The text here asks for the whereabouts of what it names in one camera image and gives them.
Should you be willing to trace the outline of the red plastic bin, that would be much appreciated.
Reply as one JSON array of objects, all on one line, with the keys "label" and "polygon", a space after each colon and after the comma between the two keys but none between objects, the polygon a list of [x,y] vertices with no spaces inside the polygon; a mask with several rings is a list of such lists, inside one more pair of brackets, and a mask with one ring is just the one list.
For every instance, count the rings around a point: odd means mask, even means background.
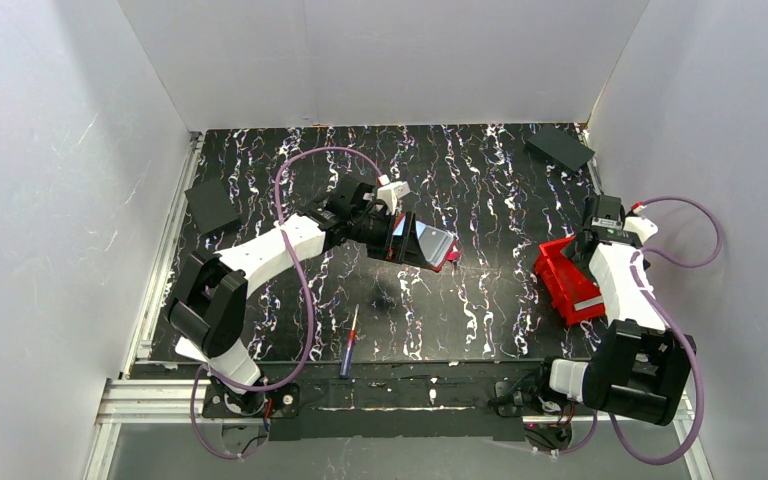
[{"label": "red plastic bin", "polygon": [[564,254],[575,236],[541,243],[535,272],[547,287],[552,307],[567,326],[602,317],[606,314],[601,292]]}]

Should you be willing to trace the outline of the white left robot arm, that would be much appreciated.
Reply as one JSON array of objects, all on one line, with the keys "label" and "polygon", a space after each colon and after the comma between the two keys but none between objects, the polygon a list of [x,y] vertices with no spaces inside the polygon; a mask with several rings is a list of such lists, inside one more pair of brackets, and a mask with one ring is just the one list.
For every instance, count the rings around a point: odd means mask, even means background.
[{"label": "white left robot arm", "polygon": [[455,259],[456,237],[401,210],[408,191],[405,182],[385,176],[373,184],[346,177],[246,243],[211,255],[192,252],[163,309],[164,319],[231,391],[283,387],[300,371],[261,385],[261,372],[241,340],[249,297],[285,270],[301,273],[302,261],[348,241],[364,245],[371,259],[440,271]]}]

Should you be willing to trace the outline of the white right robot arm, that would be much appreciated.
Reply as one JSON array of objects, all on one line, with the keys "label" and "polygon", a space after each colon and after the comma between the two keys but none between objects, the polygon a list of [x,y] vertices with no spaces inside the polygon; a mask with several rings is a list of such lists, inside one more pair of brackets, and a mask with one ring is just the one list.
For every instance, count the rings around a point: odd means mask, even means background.
[{"label": "white right robot arm", "polygon": [[679,337],[648,301],[640,253],[645,229],[619,198],[585,203],[575,235],[543,244],[536,264],[553,307],[568,323],[604,315],[608,329],[586,361],[548,357],[537,391],[561,406],[582,404],[655,425],[670,423],[691,365]]}]

